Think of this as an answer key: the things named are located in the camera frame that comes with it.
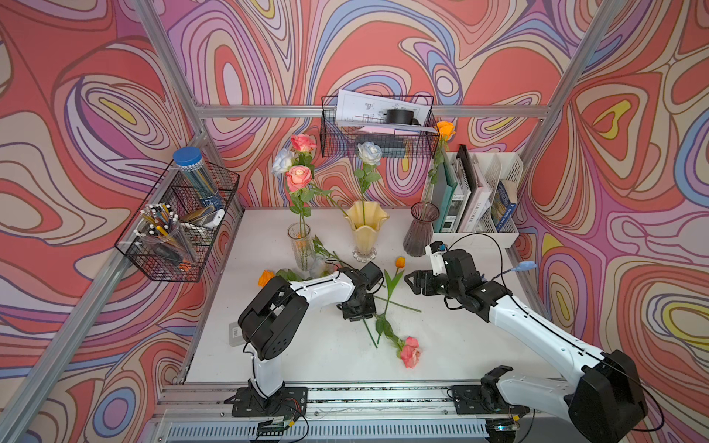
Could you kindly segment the white rose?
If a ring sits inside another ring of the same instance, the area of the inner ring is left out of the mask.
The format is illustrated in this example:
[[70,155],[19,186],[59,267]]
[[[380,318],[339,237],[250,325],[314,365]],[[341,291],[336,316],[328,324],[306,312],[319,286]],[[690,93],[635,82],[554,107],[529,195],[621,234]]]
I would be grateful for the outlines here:
[[330,275],[336,271],[343,269],[352,269],[353,266],[342,258],[336,252],[330,251],[323,242],[315,236],[313,238],[313,247],[315,252],[315,272],[321,276]]
[[367,225],[366,193],[373,183],[381,179],[378,167],[382,159],[382,149],[379,145],[371,141],[358,144],[357,149],[358,157],[362,165],[354,172],[354,175],[356,176],[361,195],[359,208],[362,214],[362,224]]
[[[295,157],[295,155],[291,149],[282,149],[278,152],[278,154],[274,158],[273,165],[271,166],[271,173],[273,175],[281,176],[284,179],[286,191],[288,192],[289,197],[290,197],[290,195],[289,195],[288,187],[286,184],[285,173],[292,166],[297,165],[297,164],[295,164],[294,157]],[[345,210],[338,203],[336,203],[335,200],[332,198],[332,192],[330,192],[330,190],[325,190],[321,186],[316,184],[316,182],[315,182],[315,167],[313,165],[313,161],[312,161],[312,164],[308,167],[312,171],[312,180],[310,182],[310,188],[314,192],[314,198],[309,203],[309,206],[314,201],[315,197],[318,197],[318,198],[326,199],[326,201],[328,201],[328,203],[330,203],[330,205],[332,205],[334,208],[340,210],[341,212],[345,212]]]

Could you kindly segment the pink rose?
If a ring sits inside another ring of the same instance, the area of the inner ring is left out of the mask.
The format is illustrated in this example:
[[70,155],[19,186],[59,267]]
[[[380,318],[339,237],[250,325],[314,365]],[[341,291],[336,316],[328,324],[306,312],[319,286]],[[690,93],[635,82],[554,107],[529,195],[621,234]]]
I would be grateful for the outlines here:
[[312,171],[308,166],[295,165],[285,173],[285,178],[291,198],[290,210],[298,216],[298,223],[306,223],[311,214],[309,203],[314,198],[310,188]]
[[363,323],[367,335],[376,349],[385,339],[396,350],[397,357],[406,368],[413,369],[418,365],[422,354],[418,339],[411,336],[403,338],[397,335],[385,314],[374,316],[373,327],[369,326],[366,319],[363,320]]
[[295,164],[310,166],[315,157],[317,143],[315,138],[306,134],[293,135],[290,138]]

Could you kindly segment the orange rose tall stem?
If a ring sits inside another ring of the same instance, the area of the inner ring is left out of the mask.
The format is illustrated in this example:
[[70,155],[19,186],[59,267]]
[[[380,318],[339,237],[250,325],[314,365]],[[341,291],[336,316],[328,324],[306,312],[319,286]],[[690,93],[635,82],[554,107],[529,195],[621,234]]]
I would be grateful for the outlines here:
[[456,134],[455,125],[452,122],[439,121],[436,125],[436,129],[439,133],[439,141],[430,170],[428,171],[428,184],[430,184],[430,186],[437,184],[439,167],[444,163],[448,143]]

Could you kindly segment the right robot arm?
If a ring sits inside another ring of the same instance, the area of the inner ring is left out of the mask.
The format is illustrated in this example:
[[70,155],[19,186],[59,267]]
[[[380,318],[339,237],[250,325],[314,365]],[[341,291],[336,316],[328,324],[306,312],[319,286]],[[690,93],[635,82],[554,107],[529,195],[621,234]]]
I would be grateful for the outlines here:
[[620,350],[606,353],[526,306],[502,281],[488,281],[463,249],[441,242],[426,248],[431,268],[404,280],[416,295],[452,299],[483,321],[505,330],[561,375],[534,378],[499,365],[480,380],[489,411],[521,406],[573,424],[590,442],[619,442],[648,415],[634,361]]

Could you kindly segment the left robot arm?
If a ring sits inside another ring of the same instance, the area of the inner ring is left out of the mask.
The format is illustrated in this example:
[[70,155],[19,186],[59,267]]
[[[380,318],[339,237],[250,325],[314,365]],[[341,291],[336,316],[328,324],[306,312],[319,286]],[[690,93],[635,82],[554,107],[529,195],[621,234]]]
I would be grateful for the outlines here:
[[280,355],[295,338],[310,308],[338,306],[343,319],[372,319],[377,313],[374,290],[384,280],[373,262],[362,269],[343,267],[314,280],[290,282],[276,276],[263,286],[239,316],[237,326],[251,348],[249,387],[262,402],[284,387]]

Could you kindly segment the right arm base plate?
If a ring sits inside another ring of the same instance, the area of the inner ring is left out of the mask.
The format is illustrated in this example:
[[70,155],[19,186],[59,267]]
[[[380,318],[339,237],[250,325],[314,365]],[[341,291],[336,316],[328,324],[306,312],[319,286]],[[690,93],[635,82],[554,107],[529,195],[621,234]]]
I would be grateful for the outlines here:
[[479,384],[453,385],[447,389],[447,395],[453,402],[457,415],[519,415],[523,417],[531,412],[526,406],[511,405],[504,400],[488,402],[482,386]]

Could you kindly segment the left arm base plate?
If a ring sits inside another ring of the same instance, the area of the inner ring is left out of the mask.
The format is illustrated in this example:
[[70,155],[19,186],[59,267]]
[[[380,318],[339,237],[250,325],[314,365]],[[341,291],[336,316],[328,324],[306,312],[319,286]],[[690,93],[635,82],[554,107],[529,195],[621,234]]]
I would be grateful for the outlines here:
[[263,397],[251,384],[239,388],[233,396],[223,401],[232,406],[233,417],[294,416],[306,413],[307,402],[307,387],[282,386],[271,397]]

